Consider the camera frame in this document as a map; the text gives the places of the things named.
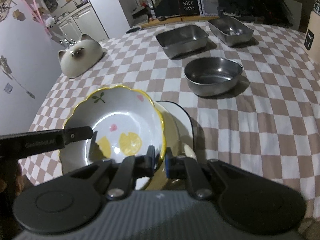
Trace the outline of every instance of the white cabinet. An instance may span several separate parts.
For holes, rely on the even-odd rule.
[[[59,27],[68,39],[78,41],[81,38],[81,31],[72,17],[60,23]]]
[[[74,14],[72,17],[82,33],[88,34],[96,41],[108,39],[106,32],[91,6]]]

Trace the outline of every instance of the stainless steel tray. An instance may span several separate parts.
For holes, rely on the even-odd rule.
[[[187,25],[156,36],[168,58],[195,51],[207,45],[209,34],[196,25]]]
[[[210,30],[228,47],[248,42],[253,30],[233,17],[209,20]]]

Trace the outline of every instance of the brown and white checkered tablecloth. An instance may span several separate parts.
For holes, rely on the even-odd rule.
[[[71,109],[102,85],[125,84],[154,100],[178,103],[192,117],[200,161],[218,158],[300,191],[306,217],[320,217],[320,66],[302,49],[304,34],[275,26],[248,24],[256,41],[229,48],[207,22],[207,48],[170,60],[155,33],[185,24],[161,26],[111,39],[106,56],[76,79],[63,74],[52,87],[30,131],[62,128]],[[183,67],[196,57],[226,57],[244,67],[230,93],[212,99],[194,95]],[[20,160],[38,184],[61,175],[58,152]]]

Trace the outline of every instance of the kitchen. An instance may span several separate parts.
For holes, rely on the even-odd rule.
[[[109,39],[89,0],[44,0],[44,3],[67,39],[77,41],[82,33],[99,42]]]

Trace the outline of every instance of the oval metal bowl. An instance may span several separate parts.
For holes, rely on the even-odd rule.
[[[242,72],[243,67],[236,61],[219,57],[197,58],[184,69],[188,86],[201,97],[219,95],[232,89]]]
[[[76,106],[63,128],[79,126],[90,126],[94,136],[60,150],[63,174],[102,158],[120,163],[130,155],[145,155],[149,145],[155,147],[157,168],[164,159],[164,120],[141,90],[121,85],[98,89]],[[143,188],[148,180],[138,179],[136,189]]]

